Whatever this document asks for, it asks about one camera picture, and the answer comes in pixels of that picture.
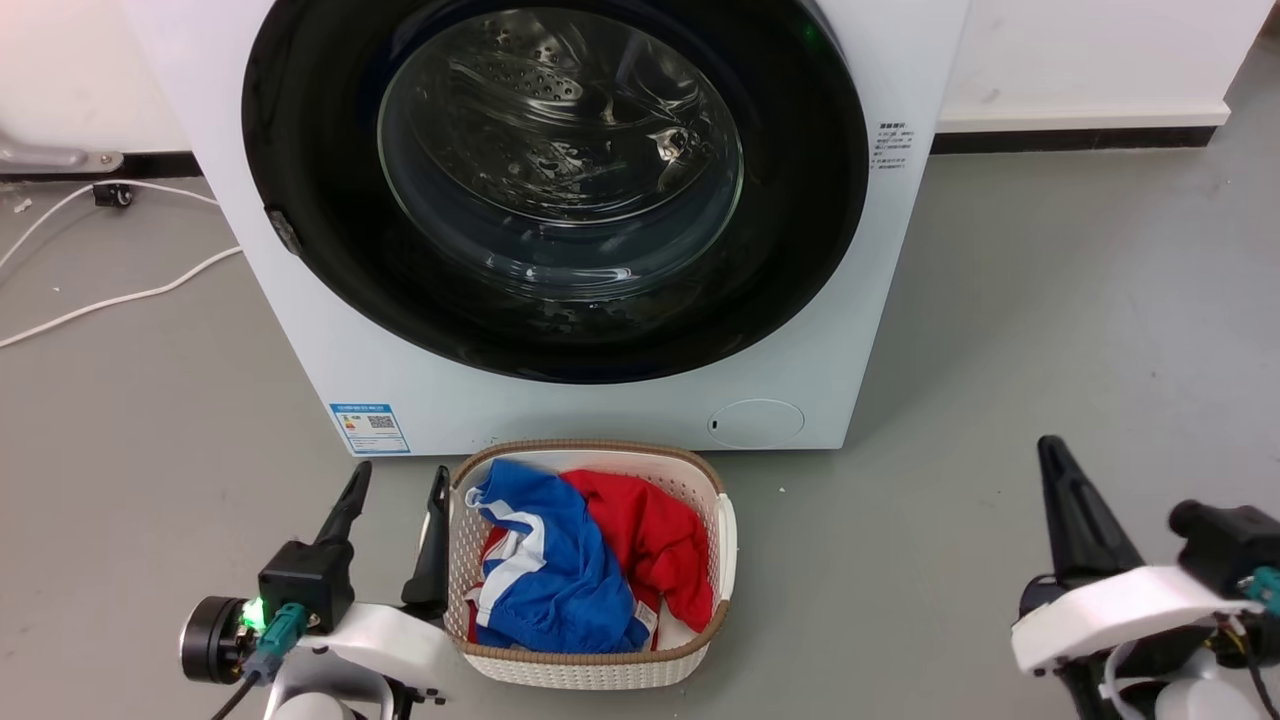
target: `red clothing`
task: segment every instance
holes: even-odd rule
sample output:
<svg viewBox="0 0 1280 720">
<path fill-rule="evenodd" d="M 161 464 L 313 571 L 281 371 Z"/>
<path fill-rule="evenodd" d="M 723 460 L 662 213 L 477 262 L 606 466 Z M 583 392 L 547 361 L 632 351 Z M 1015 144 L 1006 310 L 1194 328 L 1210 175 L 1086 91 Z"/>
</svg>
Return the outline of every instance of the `red clothing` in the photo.
<svg viewBox="0 0 1280 720">
<path fill-rule="evenodd" d="M 640 478 L 571 470 L 561 479 L 586 498 L 588 512 L 631 583 L 636 600 L 700 633 L 712 621 L 707 528 L 687 505 Z"/>
</svg>

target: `washing machine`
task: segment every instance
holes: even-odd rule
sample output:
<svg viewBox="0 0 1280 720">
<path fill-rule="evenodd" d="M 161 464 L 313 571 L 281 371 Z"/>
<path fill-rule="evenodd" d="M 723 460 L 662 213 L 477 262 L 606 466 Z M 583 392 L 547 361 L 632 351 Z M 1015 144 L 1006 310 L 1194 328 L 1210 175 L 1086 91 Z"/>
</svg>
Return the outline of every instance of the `washing machine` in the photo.
<svg viewBox="0 0 1280 720">
<path fill-rule="evenodd" d="M 342 441 L 436 455 L 841 447 L 968 0 L 127 8 Z"/>
</svg>

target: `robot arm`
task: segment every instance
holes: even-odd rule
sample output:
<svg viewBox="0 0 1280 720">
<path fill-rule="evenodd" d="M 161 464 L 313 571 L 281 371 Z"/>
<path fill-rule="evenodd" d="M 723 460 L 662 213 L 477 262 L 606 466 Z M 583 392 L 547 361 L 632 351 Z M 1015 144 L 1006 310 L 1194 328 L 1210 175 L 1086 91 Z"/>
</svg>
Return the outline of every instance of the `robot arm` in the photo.
<svg viewBox="0 0 1280 720">
<path fill-rule="evenodd" d="M 1257 712 L 1219 667 L 1248 667 L 1280 717 L 1258 675 L 1280 662 L 1280 523 L 1187 501 L 1170 515 L 1179 564 L 1147 566 L 1066 445 L 1038 452 L 1055 571 L 1023 592 L 1019 669 L 1061 679 L 1084 720 L 1244 720 Z"/>
<path fill-rule="evenodd" d="M 449 473 L 431 487 L 413 577 L 399 607 L 355 602 L 348 539 L 372 466 L 357 465 L 316 539 L 284 543 L 259 573 L 253 601 L 207 597 L 180 641 L 191 680 L 242 683 L 215 720 L 253 685 L 271 685 L 268 720 L 361 717 L 347 703 L 379 708 L 379 720 L 408 720 L 416 703 L 439 697 L 435 667 L 453 643 L 440 628 L 448 610 Z"/>
</svg>

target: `white wall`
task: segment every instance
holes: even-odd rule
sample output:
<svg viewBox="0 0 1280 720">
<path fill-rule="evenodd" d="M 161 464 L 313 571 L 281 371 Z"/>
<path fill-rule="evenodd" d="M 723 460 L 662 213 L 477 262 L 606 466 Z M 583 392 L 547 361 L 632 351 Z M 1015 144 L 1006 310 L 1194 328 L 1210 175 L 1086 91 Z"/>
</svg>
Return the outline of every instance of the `white wall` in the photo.
<svg viewBox="0 0 1280 720">
<path fill-rule="evenodd" d="M 88 150 L 191 149 L 118 0 L 0 0 L 0 129 Z"/>
<path fill-rule="evenodd" d="M 1221 124 L 1272 0 L 973 0 L 941 132 Z"/>
<path fill-rule="evenodd" d="M 1271 3 L 974 0 L 940 129 L 1222 123 Z M 0 128 L 90 150 L 189 147 L 119 0 L 0 0 Z"/>
</svg>

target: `green led light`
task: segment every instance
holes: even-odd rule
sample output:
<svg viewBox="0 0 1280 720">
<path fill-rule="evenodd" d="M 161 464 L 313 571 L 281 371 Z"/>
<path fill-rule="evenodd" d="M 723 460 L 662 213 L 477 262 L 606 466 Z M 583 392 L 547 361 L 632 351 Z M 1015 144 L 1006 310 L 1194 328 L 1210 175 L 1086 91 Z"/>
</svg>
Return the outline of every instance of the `green led light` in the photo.
<svg viewBox="0 0 1280 720">
<path fill-rule="evenodd" d="M 262 616 L 261 597 L 255 597 L 244 603 L 244 609 L 241 610 L 241 625 L 252 628 L 259 633 L 266 629 L 266 619 Z"/>
</svg>

